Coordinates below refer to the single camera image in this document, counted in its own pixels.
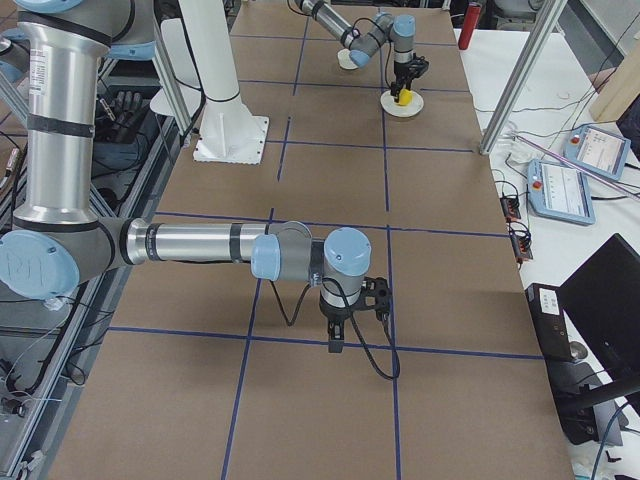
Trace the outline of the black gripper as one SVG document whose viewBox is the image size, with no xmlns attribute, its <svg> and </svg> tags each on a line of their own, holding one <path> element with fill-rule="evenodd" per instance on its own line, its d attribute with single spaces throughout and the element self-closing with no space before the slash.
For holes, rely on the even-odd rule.
<svg viewBox="0 0 640 480">
<path fill-rule="evenodd" d="M 328 323 L 328 352 L 342 353 L 345 343 L 344 323 L 352 313 L 358 310 L 356 304 L 336 307 L 320 298 L 320 310 Z"/>
<path fill-rule="evenodd" d="M 410 66 L 408 63 L 395 62 L 394 80 L 390 87 L 390 94 L 395 102 L 403 101 L 403 88 L 410 88 L 412 80 L 410 79 Z"/>
</svg>

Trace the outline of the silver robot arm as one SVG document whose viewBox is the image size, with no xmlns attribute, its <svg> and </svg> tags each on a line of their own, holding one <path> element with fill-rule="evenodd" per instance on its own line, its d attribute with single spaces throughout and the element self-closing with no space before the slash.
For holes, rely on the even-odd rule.
<svg viewBox="0 0 640 480">
<path fill-rule="evenodd" d="M 416 21 L 412 15 L 378 13 L 370 19 L 372 28 L 364 33 L 326 1 L 296 1 L 295 4 L 303 15 L 310 16 L 348 50 L 357 68 L 366 66 L 385 43 L 392 44 L 395 79 L 388 86 L 389 93 L 398 106 L 409 105 L 413 99 L 413 81 L 429 68 L 425 57 L 418 56 L 414 50 Z"/>
<path fill-rule="evenodd" d="M 316 239 L 298 222 L 151 224 L 100 217 L 89 206 L 99 61 L 155 52 L 149 1 L 22 1 L 30 43 L 26 198 L 1 239 L 1 279 L 48 300 L 109 270 L 147 261 L 247 264 L 271 282 L 319 287 L 328 348 L 362 307 L 371 245 L 343 227 Z"/>
</svg>

